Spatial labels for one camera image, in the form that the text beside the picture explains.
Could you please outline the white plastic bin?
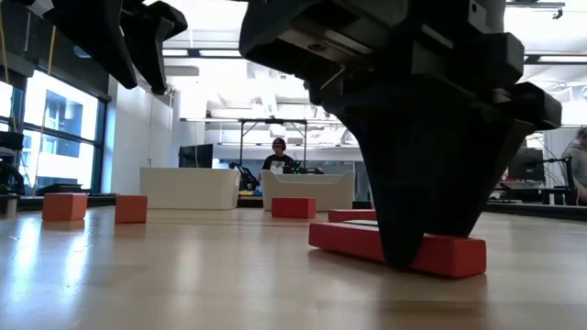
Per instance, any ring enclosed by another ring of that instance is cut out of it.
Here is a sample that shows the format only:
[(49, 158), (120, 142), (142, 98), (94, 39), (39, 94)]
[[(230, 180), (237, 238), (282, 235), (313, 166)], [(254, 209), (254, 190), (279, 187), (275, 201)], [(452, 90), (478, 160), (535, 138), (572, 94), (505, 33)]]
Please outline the white plastic bin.
[(240, 173), (208, 168), (140, 168), (139, 190), (149, 209), (231, 210)]

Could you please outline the black metal gantry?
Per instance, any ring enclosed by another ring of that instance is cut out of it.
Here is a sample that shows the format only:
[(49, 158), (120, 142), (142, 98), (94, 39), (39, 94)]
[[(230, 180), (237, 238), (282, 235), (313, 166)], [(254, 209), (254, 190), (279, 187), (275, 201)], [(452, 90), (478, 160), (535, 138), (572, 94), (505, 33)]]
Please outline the black metal gantry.
[[(308, 133), (308, 121), (305, 119), (281, 119), (281, 118), (238, 118), (237, 122), (240, 123), (240, 139), (239, 139), (239, 162), (238, 165), (242, 166), (243, 161), (243, 148), (244, 148), (244, 137), (248, 134), (249, 131), (245, 131), (244, 127), (247, 123), (253, 123), (254, 125), (251, 127), (253, 128), (258, 123), (262, 123), (265, 125), (282, 125), (291, 124), (294, 128), (298, 130), (298, 132), (302, 135), (305, 139), (304, 142), (304, 167), (306, 167), (307, 163), (307, 133)], [(302, 125), (305, 130), (302, 132), (298, 129), (297, 125)]]

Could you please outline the person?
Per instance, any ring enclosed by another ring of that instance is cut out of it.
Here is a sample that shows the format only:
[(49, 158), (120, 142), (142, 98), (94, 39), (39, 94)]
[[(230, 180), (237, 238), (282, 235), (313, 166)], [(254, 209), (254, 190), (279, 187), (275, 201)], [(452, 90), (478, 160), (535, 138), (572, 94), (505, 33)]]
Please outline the person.
[(577, 189), (577, 205), (587, 206), (587, 126), (582, 126), (576, 133), (564, 157), (570, 157), (570, 173)]
[(273, 154), (265, 159), (262, 165), (264, 171), (269, 171), (272, 167), (289, 166), (294, 163), (294, 160), (285, 154), (286, 143), (281, 137), (277, 137), (271, 144)]

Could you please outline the grey plastic bin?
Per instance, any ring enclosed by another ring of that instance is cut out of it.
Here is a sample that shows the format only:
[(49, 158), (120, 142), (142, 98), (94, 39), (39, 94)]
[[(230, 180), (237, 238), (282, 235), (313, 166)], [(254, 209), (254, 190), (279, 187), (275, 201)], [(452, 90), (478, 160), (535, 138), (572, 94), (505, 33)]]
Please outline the grey plastic bin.
[(354, 199), (354, 172), (343, 174), (274, 174), (261, 171), (262, 202), (271, 210), (273, 198), (314, 198), (316, 210), (351, 209)]

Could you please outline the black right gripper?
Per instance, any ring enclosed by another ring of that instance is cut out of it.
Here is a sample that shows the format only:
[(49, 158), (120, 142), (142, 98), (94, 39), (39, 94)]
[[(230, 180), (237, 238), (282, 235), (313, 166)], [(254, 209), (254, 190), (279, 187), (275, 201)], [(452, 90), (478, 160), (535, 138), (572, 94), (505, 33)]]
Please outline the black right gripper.
[(358, 140), (385, 261), (414, 261), (484, 91), (515, 85), (506, 0), (247, 0), (238, 50), (301, 79)]

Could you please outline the black computer monitor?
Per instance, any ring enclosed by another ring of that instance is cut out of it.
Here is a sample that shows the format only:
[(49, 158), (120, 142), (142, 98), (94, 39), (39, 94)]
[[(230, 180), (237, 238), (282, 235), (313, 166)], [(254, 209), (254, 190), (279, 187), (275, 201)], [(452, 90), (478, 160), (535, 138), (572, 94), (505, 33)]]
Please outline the black computer monitor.
[(213, 144), (182, 146), (179, 148), (178, 153), (178, 167), (211, 169), (213, 167), (213, 154)]
[(538, 148), (520, 148), (508, 166), (508, 178), (518, 181), (545, 180), (543, 151)]

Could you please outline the orange wooden cube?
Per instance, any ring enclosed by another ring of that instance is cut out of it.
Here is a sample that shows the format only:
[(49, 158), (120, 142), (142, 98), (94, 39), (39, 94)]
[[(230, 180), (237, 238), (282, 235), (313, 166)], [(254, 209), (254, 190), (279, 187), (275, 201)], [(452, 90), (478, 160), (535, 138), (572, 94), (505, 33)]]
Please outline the orange wooden cube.
[(47, 193), (43, 198), (42, 220), (65, 222), (83, 220), (87, 210), (85, 193)]
[(148, 197), (145, 195), (118, 195), (115, 207), (115, 223), (145, 224), (147, 222)]

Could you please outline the large glazed window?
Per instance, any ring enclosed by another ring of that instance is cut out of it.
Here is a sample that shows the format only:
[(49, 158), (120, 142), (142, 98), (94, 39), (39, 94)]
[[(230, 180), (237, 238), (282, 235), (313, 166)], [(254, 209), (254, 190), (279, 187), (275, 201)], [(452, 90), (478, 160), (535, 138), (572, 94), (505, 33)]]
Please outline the large glazed window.
[(105, 103), (42, 71), (16, 85), (0, 78), (0, 131), (17, 131), (13, 166), (26, 195), (53, 185), (97, 192), (101, 179)]

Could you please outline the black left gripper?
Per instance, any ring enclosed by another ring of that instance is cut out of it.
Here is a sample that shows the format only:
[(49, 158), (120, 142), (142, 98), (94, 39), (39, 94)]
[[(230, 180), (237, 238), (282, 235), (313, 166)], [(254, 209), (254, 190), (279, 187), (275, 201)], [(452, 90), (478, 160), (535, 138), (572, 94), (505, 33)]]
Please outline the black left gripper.
[(126, 88), (138, 85), (133, 62), (154, 94), (166, 93), (163, 42), (188, 28), (177, 8), (161, 0), (150, 5), (145, 0), (16, 2), (47, 19)]

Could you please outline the long red wooden block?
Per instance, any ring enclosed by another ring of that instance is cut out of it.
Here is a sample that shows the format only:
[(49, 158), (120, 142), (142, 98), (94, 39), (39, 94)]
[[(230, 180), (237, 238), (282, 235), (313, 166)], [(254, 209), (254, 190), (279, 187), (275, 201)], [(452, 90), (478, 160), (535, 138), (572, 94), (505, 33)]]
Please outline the long red wooden block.
[[(308, 244), (341, 255), (384, 262), (379, 229), (371, 220), (312, 223)], [(486, 242), (476, 238), (426, 235), (410, 268), (452, 279), (481, 275), (487, 269)]]

